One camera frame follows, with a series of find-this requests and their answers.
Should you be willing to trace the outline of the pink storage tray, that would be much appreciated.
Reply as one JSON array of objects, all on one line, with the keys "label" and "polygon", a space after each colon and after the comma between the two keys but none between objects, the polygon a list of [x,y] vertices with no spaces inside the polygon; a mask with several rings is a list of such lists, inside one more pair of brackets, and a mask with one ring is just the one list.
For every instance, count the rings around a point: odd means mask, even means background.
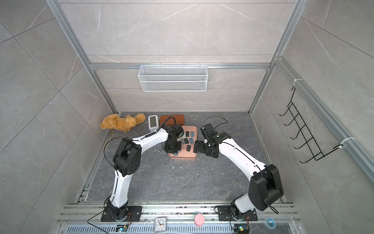
[{"label": "pink storage tray", "polygon": [[[175,159],[175,160],[195,160],[196,157],[197,157],[197,153],[194,152],[194,145],[197,141],[197,136],[198,136],[197,127],[196,126],[183,125],[182,128],[184,129],[184,135],[177,139],[178,141],[182,142],[182,149],[181,149],[181,151],[178,152],[178,156],[174,156],[173,154],[168,154],[168,156],[171,159]],[[186,131],[190,132],[189,137],[186,137]],[[190,141],[189,141],[189,144],[185,144],[184,143],[184,138],[190,139],[191,138],[191,132],[194,132],[194,137],[192,137],[193,140],[194,140],[194,144],[190,144]],[[187,151],[187,146],[188,145],[191,146],[191,150],[189,152]]]}]

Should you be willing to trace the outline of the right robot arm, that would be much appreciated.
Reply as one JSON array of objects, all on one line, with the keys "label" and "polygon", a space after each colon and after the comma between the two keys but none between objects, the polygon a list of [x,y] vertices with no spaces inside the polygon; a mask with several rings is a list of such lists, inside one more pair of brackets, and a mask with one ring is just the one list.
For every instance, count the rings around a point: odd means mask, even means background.
[{"label": "right robot arm", "polygon": [[230,159],[249,180],[249,189],[246,194],[234,199],[230,204],[232,217],[239,216],[252,210],[264,211],[270,208],[279,214],[272,204],[284,195],[278,168],[255,159],[226,132],[218,133],[210,123],[203,123],[200,131],[204,137],[194,147],[199,153],[217,159],[219,154]]}]

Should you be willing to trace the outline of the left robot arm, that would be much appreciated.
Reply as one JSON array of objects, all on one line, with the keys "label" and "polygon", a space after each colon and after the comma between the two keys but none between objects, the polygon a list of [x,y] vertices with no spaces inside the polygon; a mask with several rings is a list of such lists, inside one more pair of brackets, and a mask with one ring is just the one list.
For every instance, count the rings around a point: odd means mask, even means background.
[{"label": "left robot arm", "polygon": [[182,126],[174,121],[173,126],[162,123],[154,131],[140,137],[122,138],[113,156],[115,181],[112,194],[105,201],[104,212],[116,221],[129,218],[128,192],[132,176],[140,166],[141,155],[160,143],[165,144],[166,153],[178,153],[182,149],[182,143],[177,139],[183,135]]}]

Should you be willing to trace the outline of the brown leather case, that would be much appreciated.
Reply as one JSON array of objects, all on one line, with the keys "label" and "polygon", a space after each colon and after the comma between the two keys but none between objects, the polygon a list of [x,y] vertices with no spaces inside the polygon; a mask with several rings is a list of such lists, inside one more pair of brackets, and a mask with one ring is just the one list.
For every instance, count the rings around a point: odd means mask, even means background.
[{"label": "brown leather case", "polygon": [[163,115],[160,117],[159,123],[161,125],[164,122],[167,126],[173,126],[176,123],[179,125],[185,125],[185,117],[184,115]]}]

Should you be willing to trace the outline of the white digital clock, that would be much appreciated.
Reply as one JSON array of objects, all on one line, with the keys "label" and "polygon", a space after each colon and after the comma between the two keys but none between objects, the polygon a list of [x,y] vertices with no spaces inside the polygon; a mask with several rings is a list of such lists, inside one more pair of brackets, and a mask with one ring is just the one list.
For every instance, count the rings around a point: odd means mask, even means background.
[{"label": "white digital clock", "polygon": [[153,132],[159,128],[158,115],[152,115],[148,117],[149,131]]}]

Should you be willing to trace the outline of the brown teddy bear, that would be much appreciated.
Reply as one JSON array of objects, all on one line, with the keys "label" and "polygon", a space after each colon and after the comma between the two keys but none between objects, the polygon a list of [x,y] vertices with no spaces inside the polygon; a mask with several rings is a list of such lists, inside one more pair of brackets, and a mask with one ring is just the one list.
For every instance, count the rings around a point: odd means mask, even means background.
[{"label": "brown teddy bear", "polygon": [[118,114],[111,114],[105,117],[100,124],[101,129],[115,129],[122,132],[128,132],[135,126],[143,123],[146,120],[146,116],[143,113],[139,113],[135,117],[127,115],[121,118]]}]

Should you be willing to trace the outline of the pink round cap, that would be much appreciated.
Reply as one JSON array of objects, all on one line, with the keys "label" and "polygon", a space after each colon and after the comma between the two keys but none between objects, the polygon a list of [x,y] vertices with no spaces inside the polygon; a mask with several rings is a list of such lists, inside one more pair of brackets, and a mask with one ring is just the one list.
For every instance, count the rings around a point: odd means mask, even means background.
[{"label": "pink round cap", "polygon": [[205,222],[205,217],[202,214],[197,214],[194,219],[194,224],[196,227],[202,227]]}]

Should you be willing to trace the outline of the small analog clock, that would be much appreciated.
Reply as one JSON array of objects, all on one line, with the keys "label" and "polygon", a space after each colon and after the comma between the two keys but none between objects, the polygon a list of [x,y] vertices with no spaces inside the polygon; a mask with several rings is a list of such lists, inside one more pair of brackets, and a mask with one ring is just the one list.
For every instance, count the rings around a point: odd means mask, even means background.
[{"label": "small analog clock", "polygon": [[166,217],[157,217],[154,220],[154,229],[155,233],[165,232],[167,230],[167,218]]}]

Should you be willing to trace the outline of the blue tape roll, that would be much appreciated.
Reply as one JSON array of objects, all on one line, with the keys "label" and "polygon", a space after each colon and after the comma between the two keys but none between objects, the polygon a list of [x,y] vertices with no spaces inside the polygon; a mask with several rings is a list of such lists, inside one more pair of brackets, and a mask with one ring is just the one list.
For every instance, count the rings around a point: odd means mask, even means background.
[{"label": "blue tape roll", "polygon": [[277,224],[276,224],[276,221],[273,218],[266,217],[265,218],[265,226],[268,229],[274,230],[276,228]]}]

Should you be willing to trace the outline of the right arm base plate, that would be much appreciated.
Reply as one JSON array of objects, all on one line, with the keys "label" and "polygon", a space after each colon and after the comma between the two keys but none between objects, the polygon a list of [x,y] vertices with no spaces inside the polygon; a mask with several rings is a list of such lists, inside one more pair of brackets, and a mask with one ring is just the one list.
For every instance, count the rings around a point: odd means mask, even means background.
[{"label": "right arm base plate", "polygon": [[258,221],[256,211],[249,210],[245,213],[240,212],[235,206],[215,206],[215,212],[218,214],[220,221],[233,221],[244,220],[244,221]]}]

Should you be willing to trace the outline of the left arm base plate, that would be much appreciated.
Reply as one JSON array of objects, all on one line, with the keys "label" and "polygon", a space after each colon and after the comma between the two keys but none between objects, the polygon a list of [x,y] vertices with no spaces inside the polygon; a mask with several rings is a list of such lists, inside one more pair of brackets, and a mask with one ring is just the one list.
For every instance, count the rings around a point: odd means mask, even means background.
[{"label": "left arm base plate", "polygon": [[142,206],[127,206],[126,208],[105,207],[101,222],[125,222],[140,221],[142,215]]}]

